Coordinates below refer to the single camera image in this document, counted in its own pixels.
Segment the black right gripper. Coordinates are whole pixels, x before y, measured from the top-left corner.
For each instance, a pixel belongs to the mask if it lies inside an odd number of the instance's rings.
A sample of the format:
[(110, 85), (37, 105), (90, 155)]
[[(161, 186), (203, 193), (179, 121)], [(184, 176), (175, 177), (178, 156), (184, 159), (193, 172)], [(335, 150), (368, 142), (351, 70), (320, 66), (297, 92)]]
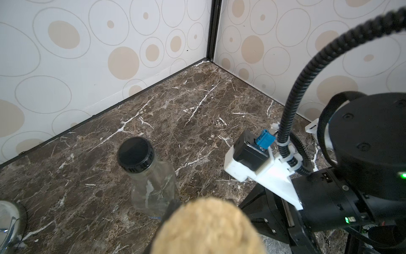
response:
[(377, 198), (358, 190), (327, 168), (291, 181), (282, 198), (256, 184), (239, 205), (259, 234), (289, 244), (294, 254), (320, 254), (315, 234), (377, 224)]

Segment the dark green wine bottle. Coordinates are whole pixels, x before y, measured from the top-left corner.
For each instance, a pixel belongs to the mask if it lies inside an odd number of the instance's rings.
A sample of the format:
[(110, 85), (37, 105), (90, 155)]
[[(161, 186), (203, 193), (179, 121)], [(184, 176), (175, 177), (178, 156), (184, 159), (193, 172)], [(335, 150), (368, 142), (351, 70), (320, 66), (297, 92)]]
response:
[(145, 254), (264, 254), (250, 219), (232, 200), (214, 197), (182, 204), (174, 199)]

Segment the clear bottle black cap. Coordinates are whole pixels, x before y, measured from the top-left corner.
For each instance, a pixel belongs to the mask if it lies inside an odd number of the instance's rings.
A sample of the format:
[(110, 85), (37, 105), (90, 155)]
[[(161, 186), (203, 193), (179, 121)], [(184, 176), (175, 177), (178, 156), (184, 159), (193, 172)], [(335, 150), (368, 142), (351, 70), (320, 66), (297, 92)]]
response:
[(143, 137), (125, 140), (118, 149), (117, 161), (132, 180), (134, 208), (151, 219), (161, 219), (170, 202), (179, 198), (173, 166), (160, 160)]

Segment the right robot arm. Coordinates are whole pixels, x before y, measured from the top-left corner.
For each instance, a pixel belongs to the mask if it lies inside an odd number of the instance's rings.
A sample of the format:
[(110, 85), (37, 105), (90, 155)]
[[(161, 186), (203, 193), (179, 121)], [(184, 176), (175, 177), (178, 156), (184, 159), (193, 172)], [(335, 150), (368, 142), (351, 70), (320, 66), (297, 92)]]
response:
[(317, 75), (335, 59), (375, 39), (404, 31), (399, 8), (350, 29), (325, 46), (295, 81), (276, 134), (244, 131), (225, 170), (256, 186), (240, 209), (261, 235), (294, 254), (319, 254), (316, 232), (343, 229), (347, 254), (406, 251), (406, 95), (344, 91), (322, 111), (317, 141), (329, 167), (313, 171), (292, 133), (299, 104)]

